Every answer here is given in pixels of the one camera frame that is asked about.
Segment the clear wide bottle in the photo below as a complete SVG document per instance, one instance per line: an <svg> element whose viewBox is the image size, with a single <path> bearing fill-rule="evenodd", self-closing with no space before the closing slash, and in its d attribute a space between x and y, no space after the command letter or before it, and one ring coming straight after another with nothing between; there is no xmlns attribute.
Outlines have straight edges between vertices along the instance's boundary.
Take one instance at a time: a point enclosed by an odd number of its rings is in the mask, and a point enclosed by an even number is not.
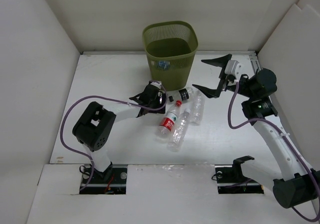
<svg viewBox="0 0 320 224"><path fill-rule="evenodd" d="M196 91L192 106L191 106L191 118L190 122L195 125L200 125L202 119L203 119L203 113L204 113L204 107L205 107L205 96L202 92L199 90Z"/></svg>

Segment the red cap plastic bottle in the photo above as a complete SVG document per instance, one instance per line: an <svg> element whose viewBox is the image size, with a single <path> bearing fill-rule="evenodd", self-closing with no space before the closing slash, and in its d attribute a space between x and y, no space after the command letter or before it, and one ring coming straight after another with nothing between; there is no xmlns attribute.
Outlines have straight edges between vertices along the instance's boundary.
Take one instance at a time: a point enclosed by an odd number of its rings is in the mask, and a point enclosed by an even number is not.
<svg viewBox="0 0 320 224"><path fill-rule="evenodd" d="M166 112L165 116L163 117L162 121L160 122L157 130L157 136L161 139L165 139L169 136L172 132L175 123L180 115L182 102L180 100L176 101L174 105L172 105L168 111Z"/></svg>

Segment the black label plastic bottle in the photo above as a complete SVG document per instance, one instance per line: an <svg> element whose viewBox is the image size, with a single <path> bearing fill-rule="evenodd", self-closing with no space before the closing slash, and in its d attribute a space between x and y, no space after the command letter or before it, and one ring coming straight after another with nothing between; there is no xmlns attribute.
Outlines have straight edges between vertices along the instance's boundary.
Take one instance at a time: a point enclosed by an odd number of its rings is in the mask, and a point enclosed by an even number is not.
<svg viewBox="0 0 320 224"><path fill-rule="evenodd" d="M169 94L168 100L169 102L176 102L176 101L185 102L190 100L193 97L193 93L194 91L191 87L175 90Z"/></svg>

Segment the clear white cap bottle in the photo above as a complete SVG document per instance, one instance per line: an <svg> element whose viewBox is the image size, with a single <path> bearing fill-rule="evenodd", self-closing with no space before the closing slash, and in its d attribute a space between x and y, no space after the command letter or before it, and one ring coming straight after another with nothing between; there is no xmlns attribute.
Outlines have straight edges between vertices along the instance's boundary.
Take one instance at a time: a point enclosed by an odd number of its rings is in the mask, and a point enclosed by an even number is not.
<svg viewBox="0 0 320 224"><path fill-rule="evenodd" d="M175 124L174 132L169 138L167 148L171 152L178 152L183 144L186 132L190 124L191 111L185 109L178 119L178 123Z"/></svg>

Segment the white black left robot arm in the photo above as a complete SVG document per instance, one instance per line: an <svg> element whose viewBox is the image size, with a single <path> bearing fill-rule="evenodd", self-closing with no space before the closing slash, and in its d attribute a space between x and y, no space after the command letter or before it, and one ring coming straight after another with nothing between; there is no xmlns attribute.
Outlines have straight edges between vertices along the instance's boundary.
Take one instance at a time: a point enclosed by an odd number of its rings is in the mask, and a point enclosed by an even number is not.
<svg viewBox="0 0 320 224"><path fill-rule="evenodd" d="M112 162L105 144L114 123L139 118L147 113L164 113L166 94L160 81L150 81L144 91L124 104L117 101L109 108L91 102L73 127L72 134L83 144L94 162L94 176L100 182L111 178Z"/></svg>

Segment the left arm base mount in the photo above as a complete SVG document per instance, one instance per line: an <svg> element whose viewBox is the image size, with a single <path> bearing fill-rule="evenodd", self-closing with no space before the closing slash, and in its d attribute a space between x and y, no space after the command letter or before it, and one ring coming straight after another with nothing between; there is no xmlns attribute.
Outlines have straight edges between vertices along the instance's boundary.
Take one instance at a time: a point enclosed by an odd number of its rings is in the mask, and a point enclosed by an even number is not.
<svg viewBox="0 0 320 224"><path fill-rule="evenodd" d="M91 165L81 165L80 195L125 195L127 190L127 165L113 165L104 176L97 171L92 172Z"/></svg>

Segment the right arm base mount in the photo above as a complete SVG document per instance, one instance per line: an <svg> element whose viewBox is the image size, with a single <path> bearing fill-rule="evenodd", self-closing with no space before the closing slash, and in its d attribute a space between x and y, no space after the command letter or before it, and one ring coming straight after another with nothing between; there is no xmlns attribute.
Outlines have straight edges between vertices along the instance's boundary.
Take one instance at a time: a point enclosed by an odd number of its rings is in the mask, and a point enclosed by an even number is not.
<svg viewBox="0 0 320 224"><path fill-rule="evenodd" d="M264 194L263 186L243 176L236 167L215 165L215 173L211 177L216 181L219 194Z"/></svg>

